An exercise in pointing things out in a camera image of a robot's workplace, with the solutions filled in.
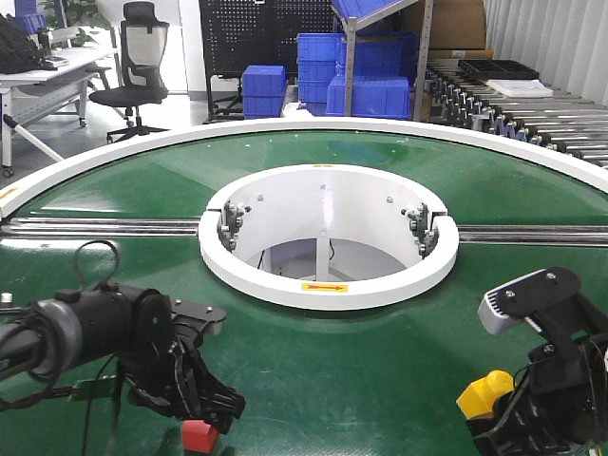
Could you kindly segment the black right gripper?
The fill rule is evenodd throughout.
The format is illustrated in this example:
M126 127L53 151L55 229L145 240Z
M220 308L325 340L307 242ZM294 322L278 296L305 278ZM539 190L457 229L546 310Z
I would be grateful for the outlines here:
M548 337L522 384L466 424L481 455L559 455L607 441L607 334Z

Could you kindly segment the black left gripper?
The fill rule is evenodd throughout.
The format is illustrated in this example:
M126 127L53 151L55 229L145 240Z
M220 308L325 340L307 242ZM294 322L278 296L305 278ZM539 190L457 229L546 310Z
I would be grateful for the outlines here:
M118 352L116 407L123 386L128 400L164 416L201 419L220 434L229 433L245 409L245 397L225 386L206 367L199 352L204 334L176 332L171 299L156 289L119 287L128 302L129 336Z

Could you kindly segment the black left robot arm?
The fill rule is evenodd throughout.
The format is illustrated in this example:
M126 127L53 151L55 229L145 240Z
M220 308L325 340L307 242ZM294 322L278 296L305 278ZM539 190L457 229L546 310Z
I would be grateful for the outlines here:
M200 355L204 336L218 333L226 318L219 307L101 282L1 312L9 317L1 326L2 379L25 372L44 383L21 398L2 400L2 410L61 396L55 386L61 374L114 355L116 397L128 384L131 403L182 421L201 419L222 434L244 411L244 396L218 380Z

